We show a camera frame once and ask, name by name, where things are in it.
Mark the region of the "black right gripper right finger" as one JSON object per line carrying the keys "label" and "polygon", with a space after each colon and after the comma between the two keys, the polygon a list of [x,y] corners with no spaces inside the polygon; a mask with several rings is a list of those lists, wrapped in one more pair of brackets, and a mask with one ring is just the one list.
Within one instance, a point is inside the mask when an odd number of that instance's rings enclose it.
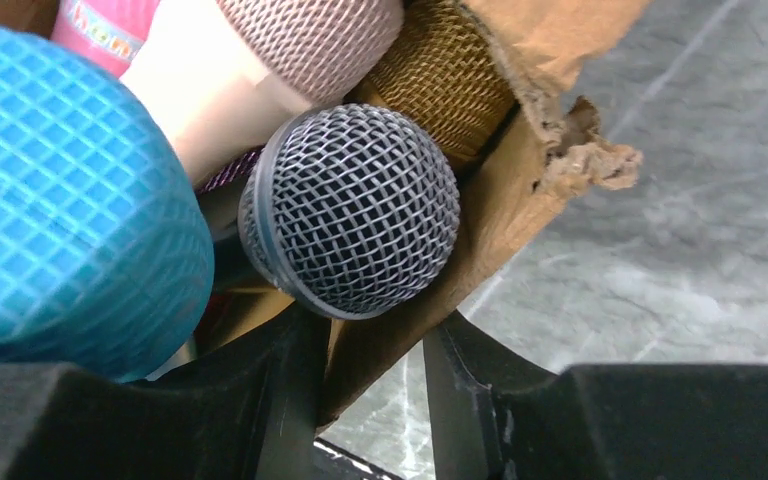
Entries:
{"label": "black right gripper right finger", "polygon": [[768,479],[768,364],[556,374],[457,313],[423,349],[440,479]]}

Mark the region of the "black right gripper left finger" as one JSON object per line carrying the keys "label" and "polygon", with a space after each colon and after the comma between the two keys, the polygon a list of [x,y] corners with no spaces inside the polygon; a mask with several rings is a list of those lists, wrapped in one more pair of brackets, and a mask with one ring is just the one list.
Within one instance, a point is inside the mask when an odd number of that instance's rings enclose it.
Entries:
{"label": "black right gripper left finger", "polygon": [[331,323],[301,307],[154,381],[0,364],[0,479],[306,479]]}

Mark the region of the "black microphone grey grille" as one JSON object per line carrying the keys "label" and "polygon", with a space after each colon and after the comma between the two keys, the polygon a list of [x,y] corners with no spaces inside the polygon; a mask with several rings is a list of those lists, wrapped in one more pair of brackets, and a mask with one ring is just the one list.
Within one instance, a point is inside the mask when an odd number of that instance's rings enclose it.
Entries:
{"label": "black microphone grey grille", "polygon": [[379,316],[452,254],[459,190],[434,140],[404,115],[347,104],[300,115],[247,177],[203,195],[215,292],[264,281],[312,311]]}

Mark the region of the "blue toy microphone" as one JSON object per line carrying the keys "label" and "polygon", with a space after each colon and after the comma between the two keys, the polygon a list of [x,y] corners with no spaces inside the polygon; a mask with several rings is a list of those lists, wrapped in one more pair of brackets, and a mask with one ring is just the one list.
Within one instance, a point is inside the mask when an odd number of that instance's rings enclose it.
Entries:
{"label": "blue toy microphone", "polygon": [[0,362],[143,378],[193,333],[213,277],[206,221],[144,106],[0,27]]}

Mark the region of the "brown cardboard box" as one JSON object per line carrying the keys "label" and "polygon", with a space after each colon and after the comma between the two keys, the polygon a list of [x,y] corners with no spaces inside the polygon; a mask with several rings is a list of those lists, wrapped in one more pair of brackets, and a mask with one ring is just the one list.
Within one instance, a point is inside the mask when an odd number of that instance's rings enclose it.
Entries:
{"label": "brown cardboard box", "polygon": [[597,109],[560,97],[605,54],[643,1],[461,1],[490,46],[520,112],[461,186],[461,229],[444,271],[420,295],[366,321],[332,324],[316,428],[327,429],[484,280],[592,186],[632,186],[642,153],[599,131]]}

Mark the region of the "beige toy microphone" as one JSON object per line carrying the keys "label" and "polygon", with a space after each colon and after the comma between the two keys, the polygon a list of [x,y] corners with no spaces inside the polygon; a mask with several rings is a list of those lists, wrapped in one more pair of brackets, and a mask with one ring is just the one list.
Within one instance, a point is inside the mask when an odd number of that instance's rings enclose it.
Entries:
{"label": "beige toy microphone", "polygon": [[121,80],[191,183],[340,103],[396,40],[399,1],[163,1]]}

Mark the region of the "gold microphone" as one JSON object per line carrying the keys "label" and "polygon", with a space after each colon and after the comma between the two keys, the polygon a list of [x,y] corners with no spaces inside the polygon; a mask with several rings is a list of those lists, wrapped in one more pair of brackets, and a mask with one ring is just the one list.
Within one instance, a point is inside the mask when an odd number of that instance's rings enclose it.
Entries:
{"label": "gold microphone", "polygon": [[451,1],[411,1],[390,49],[347,96],[410,117],[455,173],[478,162],[516,100],[485,39]]}

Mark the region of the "pink toy microphone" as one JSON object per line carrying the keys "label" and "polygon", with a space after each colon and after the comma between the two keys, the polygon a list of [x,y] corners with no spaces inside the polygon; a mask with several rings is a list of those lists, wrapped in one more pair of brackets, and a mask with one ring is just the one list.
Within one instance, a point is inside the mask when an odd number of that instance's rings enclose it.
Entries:
{"label": "pink toy microphone", "polygon": [[50,40],[121,76],[144,44],[158,0],[64,0]]}

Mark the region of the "purple glitter microphone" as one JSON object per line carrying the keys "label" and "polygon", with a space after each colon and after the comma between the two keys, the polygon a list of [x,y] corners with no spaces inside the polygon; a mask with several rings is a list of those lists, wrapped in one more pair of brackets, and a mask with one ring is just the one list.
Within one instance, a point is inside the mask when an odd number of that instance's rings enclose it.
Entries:
{"label": "purple glitter microphone", "polygon": [[233,181],[247,177],[257,164],[262,150],[262,147],[249,150],[236,160],[222,167],[204,185],[196,190],[196,194],[204,195]]}

